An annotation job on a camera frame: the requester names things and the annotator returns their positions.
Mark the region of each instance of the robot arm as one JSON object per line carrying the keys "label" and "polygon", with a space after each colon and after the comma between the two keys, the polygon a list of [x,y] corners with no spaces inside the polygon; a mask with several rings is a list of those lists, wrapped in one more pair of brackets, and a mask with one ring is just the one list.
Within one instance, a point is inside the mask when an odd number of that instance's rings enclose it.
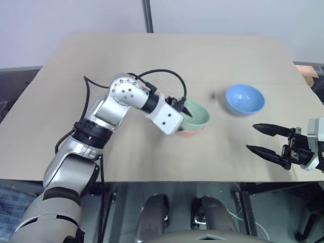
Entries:
{"label": "robot arm", "polygon": [[269,136],[288,137],[288,145],[282,148],[281,156],[274,151],[247,145],[258,156],[290,170],[292,164],[298,164],[307,171],[318,169],[324,172],[324,117],[308,120],[307,136],[301,135],[301,128],[284,128],[272,124],[255,124],[253,127]]}
{"label": "robot arm", "polygon": [[166,134],[177,131],[183,119],[163,94],[149,92],[131,75],[115,77],[107,94],[74,124],[74,133],[45,172],[44,192],[29,206],[10,242],[83,242],[80,196],[96,181],[99,167],[95,161],[131,107],[146,112]]}

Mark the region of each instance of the beige table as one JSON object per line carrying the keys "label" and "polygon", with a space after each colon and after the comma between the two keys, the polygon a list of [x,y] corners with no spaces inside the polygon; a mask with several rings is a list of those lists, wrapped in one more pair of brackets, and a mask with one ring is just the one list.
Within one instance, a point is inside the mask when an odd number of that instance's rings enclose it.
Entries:
{"label": "beige table", "polygon": [[[193,137],[164,135],[144,113],[131,110],[105,147],[107,181],[316,181],[324,175],[293,165],[290,171],[251,153],[246,144],[280,153],[287,142],[253,129],[288,128],[324,115],[280,44],[265,37],[175,34],[69,35],[0,124],[0,178],[41,180],[56,141],[78,120],[85,100],[83,75],[107,85],[119,72],[169,68],[186,81],[188,96],[205,105],[211,121]],[[181,95],[168,74],[147,77],[159,90]],[[235,83],[251,84],[265,108],[237,117],[224,107]],[[104,94],[92,87],[91,101]]]}

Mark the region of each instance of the white wall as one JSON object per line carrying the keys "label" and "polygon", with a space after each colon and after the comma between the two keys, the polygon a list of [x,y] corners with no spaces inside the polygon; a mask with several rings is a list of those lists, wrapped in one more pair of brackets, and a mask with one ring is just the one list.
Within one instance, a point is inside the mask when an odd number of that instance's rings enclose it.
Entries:
{"label": "white wall", "polygon": [[41,66],[71,31],[146,32],[141,0],[0,0],[0,68]]}
{"label": "white wall", "polygon": [[324,63],[324,0],[151,0],[155,33],[278,38],[293,61]]}

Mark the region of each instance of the white cable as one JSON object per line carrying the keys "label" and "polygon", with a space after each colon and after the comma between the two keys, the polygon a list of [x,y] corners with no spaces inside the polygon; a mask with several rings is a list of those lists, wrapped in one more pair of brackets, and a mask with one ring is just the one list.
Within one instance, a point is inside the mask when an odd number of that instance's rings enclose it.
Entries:
{"label": "white cable", "polygon": [[239,215],[242,212],[242,208],[238,210],[238,212],[235,214],[236,216]]}
{"label": "white cable", "polygon": [[255,224],[258,225],[263,230],[263,232],[267,236],[268,241],[270,241],[270,236],[269,236],[268,232],[265,230],[265,228],[263,228],[263,226],[261,224],[259,224],[258,222],[255,222]]}
{"label": "white cable", "polygon": [[[233,216],[234,218],[236,218],[237,220],[244,221],[244,219],[238,217],[238,216],[235,215],[234,213],[232,213],[232,212],[230,212],[230,211],[228,211],[228,213],[229,213],[231,216]],[[268,232],[265,230],[265,228],[264,228],[261,224],[259,224],[258,222],[255,222],[255,224],[258,225],[258,226],[259,226],[259,227],[264,231],[265,235],[267,236],[267,240],[270,241],[270,236],[269,236]]]}

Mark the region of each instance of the blue fabric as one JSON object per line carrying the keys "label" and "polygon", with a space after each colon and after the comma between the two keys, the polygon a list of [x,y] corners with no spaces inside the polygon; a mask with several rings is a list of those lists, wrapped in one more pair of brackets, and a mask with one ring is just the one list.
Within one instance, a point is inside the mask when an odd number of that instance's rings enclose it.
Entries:
{"label": "blue fabric", "polygon": [[28,206],[34,201],[32,195],[0,186],[0,239],[8,240],[18,227]]}

